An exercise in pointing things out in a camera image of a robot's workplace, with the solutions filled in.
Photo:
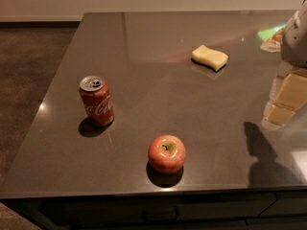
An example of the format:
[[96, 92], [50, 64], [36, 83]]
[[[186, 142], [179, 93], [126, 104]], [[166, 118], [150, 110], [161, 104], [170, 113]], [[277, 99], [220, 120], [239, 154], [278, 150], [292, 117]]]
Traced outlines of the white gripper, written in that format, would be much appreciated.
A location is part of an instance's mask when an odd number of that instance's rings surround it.
[[291, 65], [304, 68], [295, 68], [273, 80], [264, 110], [264, 122], [269, 126], [286, 125], [307, 103], [307, 0], [286, 23], [281, 56]]

